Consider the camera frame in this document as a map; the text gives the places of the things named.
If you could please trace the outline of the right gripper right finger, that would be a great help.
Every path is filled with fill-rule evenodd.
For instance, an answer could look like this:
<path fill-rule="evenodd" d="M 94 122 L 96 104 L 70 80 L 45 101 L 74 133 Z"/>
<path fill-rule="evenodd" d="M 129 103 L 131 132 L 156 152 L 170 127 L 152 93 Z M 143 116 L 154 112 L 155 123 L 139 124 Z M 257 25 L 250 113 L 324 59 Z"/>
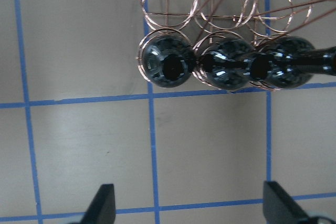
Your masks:
<path fill-rule="evenodd" d="M 310 223 L 308 214 L 276 181 L 264 181 L 263 215 L 270 224 Z"/>

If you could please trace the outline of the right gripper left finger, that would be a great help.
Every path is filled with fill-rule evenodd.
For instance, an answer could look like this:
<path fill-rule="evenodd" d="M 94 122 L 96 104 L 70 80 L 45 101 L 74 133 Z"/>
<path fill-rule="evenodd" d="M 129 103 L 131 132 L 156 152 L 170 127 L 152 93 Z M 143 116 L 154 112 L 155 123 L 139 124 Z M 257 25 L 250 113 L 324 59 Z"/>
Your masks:
<path fill-rule="evenodd" d="M 115 203 L 114 184 L 101 185 L 84 214 L 82 223 L 113 224 L 116 220 Z"/>

